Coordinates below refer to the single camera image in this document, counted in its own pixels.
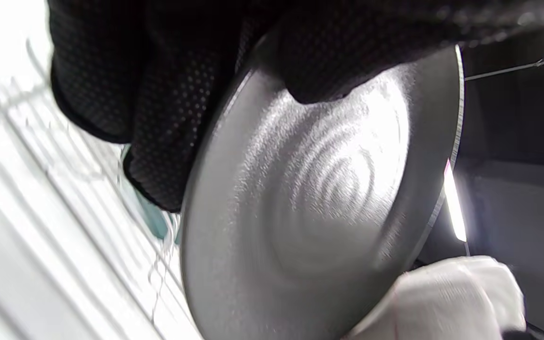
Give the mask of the person's left hand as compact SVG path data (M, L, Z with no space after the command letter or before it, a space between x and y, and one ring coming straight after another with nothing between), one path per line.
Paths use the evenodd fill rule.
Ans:
M337 100L395 65L544 26L544 0L49 0L51 90L82 130L129 144L123 170L178 213L214 109L259 39L279 32L300 103Z

